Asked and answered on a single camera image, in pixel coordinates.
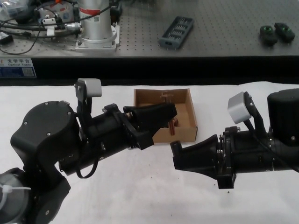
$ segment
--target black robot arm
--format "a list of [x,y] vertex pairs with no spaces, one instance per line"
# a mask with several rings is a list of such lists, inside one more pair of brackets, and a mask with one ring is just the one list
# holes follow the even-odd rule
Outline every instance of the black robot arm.
[[[126,148],[152,146],[157,130],[177,115],[174,104],[127,106],[124,112],[111,104],[92,118],[92,97],[101,96],[100,80],[79,79],[75,88],[77,112],[65,101],[42,103],[27,113],[12,136],[24,167],[0,175],[0,224],[48,224],[70,191],[57,162],[67,175],[88,178],[98,161]],[[90,165],[90,174],[82,176],[81,169]]]
[[234,188],[238,173],[299,172],[299,89],[273,93],[267,100],[268,133],[251,96],[241,92],[229,100],[228,112],[236,124],[244,122],[248,131],[227,127],[223,135],[186,148],[179,141],[172,142],[175,169],[207,175],[217,180],[220,189]]

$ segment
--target open cardboard box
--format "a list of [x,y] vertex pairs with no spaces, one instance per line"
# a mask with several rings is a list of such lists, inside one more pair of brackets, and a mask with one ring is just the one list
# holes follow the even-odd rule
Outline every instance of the open cardboard box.
[[134,90],[134,106],[146,106],[164,102],[162,93],[173,95],[171,102],[177,109],[178,126],[175,127],[175,135],[170,135],[169,128],[160,128],[153,140],[158,142],[194,142],[197,134],[197,122],[189,89],[178,90]]

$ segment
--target cable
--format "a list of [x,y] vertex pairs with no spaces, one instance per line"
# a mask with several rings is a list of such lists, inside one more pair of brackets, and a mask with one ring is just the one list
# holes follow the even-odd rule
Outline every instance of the cable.
[[269,148],[266,144],[264,144],[255,134],[255,130],[252,126],[252,123],[250,122],[250,120],[246,120],[244,121],[244,124],[246,125],[246,127],[248,128],[249,132],[251,133],[252,137],[258,142],[258,144],[260,144],[260,146],[262,146],[267,152],[271,153],[276,159],[278,159],[282,164],[284,164],[285,166],[291,168],[292,170],[294,170],[295,172],[299,173],[299,169],[294,167],[293,165],[291,165],[290,163],[286,162],[282,157],[280,157],[279,155],[277,155],[275,152],[272,151],[271,148]]
[[27,188],[27,187],[13,187],[10,185],[2,185],[2,184],[0,184],[0,187],[2,188],[2,193],[3,193],[3,196],[2,196],[2,199],[0,202],[0,211],[3,209],[3,207],[7,201],[8,194],[13,192],[13,190],[31,190],[31,188]]
[[[109,10],[112,6],[113,6],[113,5],[108,6],[108,7],[104,8],[103,10],[100,10],[98,13],[96,13],[96,14],[94,14],[94,15],[90,15],[90,16],[85,17],[85,18],[81,18],[81,19],[73,20],[73,21],[69,21],[69,22],[51,23],[51,24],[47,24],[47,26],[55,26],[55,25],[60,26],[60,25],[64,25],[64,24],[74,23],[74,22],[81,22],[81,21],[84,21],[84,20],[93,18],[93,17],[95,17],[95,16],[97,16],[97,15],[100,15],[101,13],[103,13],[103,12]],[[9,24],[9,25],[14,25],[14,26],[16,26],[16,27],[17,27],[17,26],[20,26],[20,25],[23,26],[23,24],[8,23],[8,22],[5,22],[5,23],[7,23],[7,24]]]
[[20,52],[20,53],[11,53],[11,52],[7,52],[7,51],[2,50],[2,49],[1,49],[1,46],[0,46],[0,51],[3,52],[3,53],[5,53],[5,54],[9,54],[9,55],[23,55],[23,54],[26,54],[26,53],[28,53],[28,52],[30,52],[30,51],[32,50],[32,48],[34,47],[36,41],[38,40],[38,37],[39,37],[39,34],[40,34],[40,33],[41,33],[41,30],[38,31],[38,34],[37,34],[35,40],[33,41],[31,47],[30,47],[28,50],[24,51],[24,52]]

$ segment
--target black mount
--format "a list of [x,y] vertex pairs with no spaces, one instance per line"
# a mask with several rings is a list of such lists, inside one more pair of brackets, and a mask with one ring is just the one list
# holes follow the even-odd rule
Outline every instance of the black mount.
[[[104,107],[104,114],[92,118],[92,97],[101,95],[100,82],[94,81],[79,79],[75,84],[77,113],[65,101],[45,102],[32,108],[13,134],[11,145],[24,163],[22,184],[31,188],[20,222],[48,224],[58,213],[71,188],[55,168],[57,162],[67,175],[76,172],[88,178],[99,160],[129,147],[142,150],[153,145],[153,135],[177,115],[174,104],[127,106],[124,113],[111,104]],[[91,173],[83,177],[81,169],[92,164]]]
[[244,93],[244,103],[254,118],[244,124],[248,131],[227,127],[217,135],[182,148],[171,143],[175,169],[207,175],[218,182],[219,189],[234,188],[238,173],[294,169],[299,172],[299,89],[285,90],[268,96],[270,130],[267,133],[263,118],[251,96]]

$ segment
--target metal bracket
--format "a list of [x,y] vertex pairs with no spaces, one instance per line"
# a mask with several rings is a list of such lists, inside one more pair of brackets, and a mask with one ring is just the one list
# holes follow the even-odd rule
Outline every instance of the metal bracket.
[[43,25],[47,29],[47,36],[55,35],[55,28],[57,27],[57,25],[47,26],[47,24],[53,24],[53,23],[56,23],[56,20],[54,18],[43,19]]

